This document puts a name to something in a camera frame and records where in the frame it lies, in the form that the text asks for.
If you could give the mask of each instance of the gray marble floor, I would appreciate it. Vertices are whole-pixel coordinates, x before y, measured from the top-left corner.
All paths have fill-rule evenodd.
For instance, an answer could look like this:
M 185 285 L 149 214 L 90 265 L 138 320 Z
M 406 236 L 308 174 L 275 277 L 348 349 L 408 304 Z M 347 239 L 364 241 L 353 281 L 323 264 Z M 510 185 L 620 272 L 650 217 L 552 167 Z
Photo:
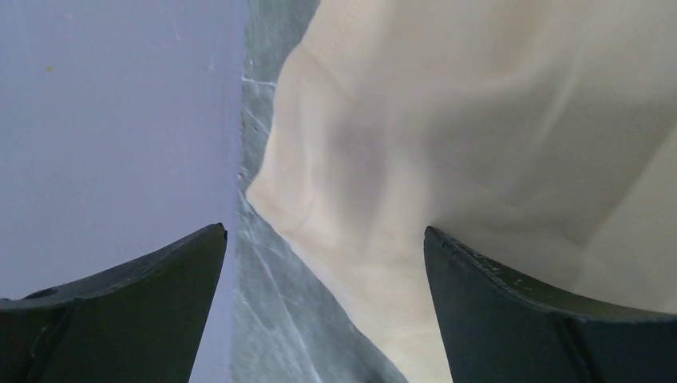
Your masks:
M 280 68 L 316 6 L 317 0 L 249 0 L 232 380 L 406 382 L 244 198 L 263 159 Z

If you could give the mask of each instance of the purple wall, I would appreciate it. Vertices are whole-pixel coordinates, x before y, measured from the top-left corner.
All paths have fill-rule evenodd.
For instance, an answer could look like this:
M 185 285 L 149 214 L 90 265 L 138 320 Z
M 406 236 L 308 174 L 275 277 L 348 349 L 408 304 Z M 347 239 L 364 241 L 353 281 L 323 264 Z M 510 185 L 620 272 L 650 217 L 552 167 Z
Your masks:
M 0 297 L 235 239 L 245 1 L 0 2 Z M 228 380 L 230 245 L 199 383 Z

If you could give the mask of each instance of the scuff mark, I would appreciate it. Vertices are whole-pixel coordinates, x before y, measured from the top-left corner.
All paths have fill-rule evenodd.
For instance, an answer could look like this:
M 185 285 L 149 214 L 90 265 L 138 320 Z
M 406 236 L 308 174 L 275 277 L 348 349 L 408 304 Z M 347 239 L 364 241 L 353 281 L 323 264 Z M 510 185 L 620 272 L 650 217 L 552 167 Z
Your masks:
M 172 21 L 172 27 L 174 28 L 174 38 L 176 41 L 181 42 L 181 32 L 179 31 L 179 26 L 176 22 Z

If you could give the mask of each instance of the marble surface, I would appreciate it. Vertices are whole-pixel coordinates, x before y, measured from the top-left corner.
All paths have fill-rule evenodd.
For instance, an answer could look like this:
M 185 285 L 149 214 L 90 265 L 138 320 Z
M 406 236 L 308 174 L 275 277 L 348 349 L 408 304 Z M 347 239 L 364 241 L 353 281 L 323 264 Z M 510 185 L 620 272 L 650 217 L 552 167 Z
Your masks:
M 232 381 L 406 382 L 244 197 L 263 159 L 280 68 L 316 6 L 249 0 Z

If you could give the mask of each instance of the beige fabric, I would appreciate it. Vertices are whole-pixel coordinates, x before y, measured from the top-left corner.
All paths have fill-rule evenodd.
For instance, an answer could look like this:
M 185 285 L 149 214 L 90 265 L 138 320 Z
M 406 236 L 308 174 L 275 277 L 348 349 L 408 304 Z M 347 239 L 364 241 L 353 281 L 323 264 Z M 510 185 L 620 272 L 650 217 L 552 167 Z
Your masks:
M 450 381 L 429 224 L 677 312 L 675 4 L 322 0 L 248 197 L 412 383 Z

